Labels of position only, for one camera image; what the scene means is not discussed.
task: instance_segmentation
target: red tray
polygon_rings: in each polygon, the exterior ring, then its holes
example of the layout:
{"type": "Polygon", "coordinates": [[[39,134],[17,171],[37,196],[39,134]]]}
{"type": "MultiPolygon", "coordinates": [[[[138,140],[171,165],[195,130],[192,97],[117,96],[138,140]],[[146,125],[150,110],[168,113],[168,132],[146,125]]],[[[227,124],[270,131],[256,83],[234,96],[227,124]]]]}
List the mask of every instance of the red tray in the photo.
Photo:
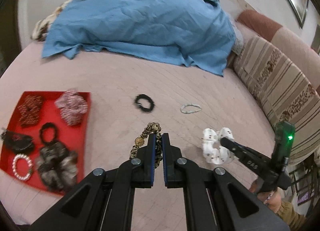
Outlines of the red tray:
{"type": "MultiPolygon", "coordinates": [[[[18,101],[11,119],[9,121],[7,129],[13,132],[22,133],[26,135],[30,135],[33,137],[35,144],[34,151],[29,154],[29,157],[35,164],[35,159],[39,156],[39,148],[43,147],[43,144],[39,138],[39,130],[47,122],[54,123],[58,128],[58,140],[63,142],[69,150],[77,151],[78,153],[78,175],[77,181],[78,183],[84,177],[84,142],[85,142],[85,134],[87,128],[88,114],[90,110],[90,93],[89,92],[79,92],[79,94],[87,101],[88,103],[88,111],[83,116],[83,120],[80,124],[74,126],[68,126],[66,122],[60,116],[60,109],[58,109],[54,102],[57,100],[63,92],[43,92],[43,91],[26,91],[20,97],[18,101]],[[43,105],[40,110],[40,121],[35,126],[29,126],[22,128],[19,124],[20,112],[18,110],[18,106],[24,102],[24,99],[27,95],[39,95],[44,99],[43,105]]],[[[50,135],[49,129],[46,131],[46,135],[50,135]]],[[[50,136],[44,136],[45,139],[50,140],[50,136]]],[[[15,154],[8,150],[4,145],[2,146],[1,157],[0,157],[0,168],[5,171],[10,176],[14,176],[12,172],[12,161],[15,157],[15,154]]],[[[47,187],[42,183],[38,172],[35,170],[33,166],[33,174],[30,179],[27,181],[22,181],[23,183],[28,184],[29,186],[48,191],[47,187]]],[[[25,160],[18,160],[17,162],[17,171],[20,175],[24,176],[28,172],[28,165],[25,160]]]]}

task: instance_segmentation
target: striped cushion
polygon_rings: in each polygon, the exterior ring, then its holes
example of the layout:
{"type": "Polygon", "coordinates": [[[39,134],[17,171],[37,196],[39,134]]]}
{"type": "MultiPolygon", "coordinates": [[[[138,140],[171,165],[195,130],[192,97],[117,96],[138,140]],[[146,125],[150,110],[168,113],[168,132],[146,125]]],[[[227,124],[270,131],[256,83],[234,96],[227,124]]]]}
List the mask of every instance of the striped cushion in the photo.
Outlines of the striped cushion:
{"type": "Polygon", "coordinates": [[[234,68],[273,127],[281,117],[295,125],[290,164],[313,153],[320,145],[320,97],[300,69],[257,35],[236,58],[234,68]]]}

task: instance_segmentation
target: gold glitter ball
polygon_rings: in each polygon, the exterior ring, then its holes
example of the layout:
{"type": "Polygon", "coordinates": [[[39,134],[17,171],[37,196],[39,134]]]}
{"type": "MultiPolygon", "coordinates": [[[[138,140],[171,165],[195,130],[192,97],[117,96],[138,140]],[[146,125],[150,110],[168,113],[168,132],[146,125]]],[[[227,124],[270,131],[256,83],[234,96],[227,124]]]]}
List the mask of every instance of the gold glitter ball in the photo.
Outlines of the gold glitter ball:
{"type": "Polygon", "coordinates": [[[142,138],[141,136],[137,137],[134,140],[134,144],[138,147],[143,146],[144,145],[144,138],[142,138]]]}

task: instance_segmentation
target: silver bolt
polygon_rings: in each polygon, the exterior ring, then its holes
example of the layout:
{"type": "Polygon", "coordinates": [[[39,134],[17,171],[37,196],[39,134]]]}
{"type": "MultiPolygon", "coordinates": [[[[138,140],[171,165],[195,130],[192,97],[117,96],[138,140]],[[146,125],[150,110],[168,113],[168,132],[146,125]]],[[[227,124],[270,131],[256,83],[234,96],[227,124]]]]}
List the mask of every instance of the silver bolt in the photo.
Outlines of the silver bolt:
{"type": "Polygon", "coordinates": [[[94,170],[93,170],[93,175],[95,175],[95,176],[100,176],[100,175],[103,174],[103,172],[104,172],[104,169],[102,169],[102,168],[97,168],[97,169],[94,169],[94,170]]]}
{"type": "Polygon", "coordinates": [[[177,159],[177,163],[178,164],[186,164],[187,163],[187,159],[186,158],[179,158],[179,159],[177,159]]]}
{"type": "Polygon", "coordinates": [[[226,170],[225,170],[224,168],[221,168],[221,167],[216,168],[214,171],[215,171],[216,174],[218,174],[218,175],[224,175],[224,174],[226,173],[226,170]]]}
{"type": "Polygon", "coordinates": [[[133,165],[139,165],[141,163],[141,160],[139,158],[134,158],[131,160],[131,163],[133,165]]]}

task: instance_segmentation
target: blue cloth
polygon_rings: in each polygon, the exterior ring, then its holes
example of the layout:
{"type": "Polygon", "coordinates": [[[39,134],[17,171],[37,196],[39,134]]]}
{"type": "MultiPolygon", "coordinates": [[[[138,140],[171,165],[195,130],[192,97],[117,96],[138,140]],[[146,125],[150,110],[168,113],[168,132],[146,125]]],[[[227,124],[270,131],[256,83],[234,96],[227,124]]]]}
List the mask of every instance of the blue cloth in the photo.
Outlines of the blue cloth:
{"type": "Polygon", "coordinates": [[[235,39],[219,0],[73,0],[52,24],[42,57],[105,48],[222,76],[235,39]]]}

